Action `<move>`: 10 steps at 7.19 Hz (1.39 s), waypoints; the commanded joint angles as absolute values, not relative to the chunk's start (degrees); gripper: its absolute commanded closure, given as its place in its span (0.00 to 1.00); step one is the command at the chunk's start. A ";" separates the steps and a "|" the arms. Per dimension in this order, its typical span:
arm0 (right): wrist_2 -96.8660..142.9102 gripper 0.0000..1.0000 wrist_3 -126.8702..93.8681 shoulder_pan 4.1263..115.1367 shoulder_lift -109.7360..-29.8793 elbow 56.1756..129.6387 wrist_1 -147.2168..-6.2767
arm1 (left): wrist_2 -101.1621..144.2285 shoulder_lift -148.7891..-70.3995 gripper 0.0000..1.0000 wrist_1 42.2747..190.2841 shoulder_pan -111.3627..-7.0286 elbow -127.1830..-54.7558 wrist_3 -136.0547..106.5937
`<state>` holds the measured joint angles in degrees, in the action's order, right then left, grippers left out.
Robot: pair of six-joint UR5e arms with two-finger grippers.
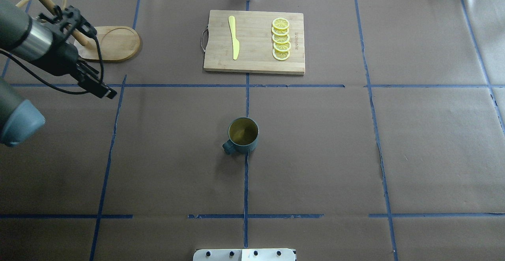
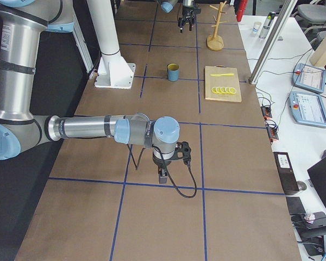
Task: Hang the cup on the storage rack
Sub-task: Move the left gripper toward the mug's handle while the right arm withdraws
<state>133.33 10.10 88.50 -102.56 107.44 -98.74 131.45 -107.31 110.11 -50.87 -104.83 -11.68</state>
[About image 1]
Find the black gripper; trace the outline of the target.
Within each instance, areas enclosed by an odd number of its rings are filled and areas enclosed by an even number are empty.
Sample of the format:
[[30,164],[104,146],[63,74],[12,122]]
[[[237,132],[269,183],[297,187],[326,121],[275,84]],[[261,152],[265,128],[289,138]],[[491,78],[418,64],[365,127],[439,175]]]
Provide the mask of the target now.
[[113,99],[117,92],[99,77],[99,71],[91,66],[79,65],[79,54],[74,45],[54,40],[49,50],[33,65],[53,75],[70,75],[77,78],[78,85],[98,98]]

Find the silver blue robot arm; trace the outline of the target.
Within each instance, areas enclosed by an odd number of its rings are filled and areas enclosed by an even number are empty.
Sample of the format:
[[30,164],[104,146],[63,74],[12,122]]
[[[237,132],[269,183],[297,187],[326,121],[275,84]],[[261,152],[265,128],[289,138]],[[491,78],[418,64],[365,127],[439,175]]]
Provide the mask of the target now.
[[[1,0],[0,47],[1,54],[45,86],[67,95],[92,94],[98,98],[114,98],[117,92],[103,81],[103,57],[99,52],[100,69],[90,66],[76,47],[68,43],[75,31],[98,43],[95,27],[75,7],[54,7],[56,14],[43,13],[29,16],[23,9],[8,0]],[[70,75],[77,81],[81,92],[72,92],[42,79],[26,63],[53,75]],[[1,79],[1,144],[15,147],[34,135],[46,120],[31,101],[20,95],[9,83]]]

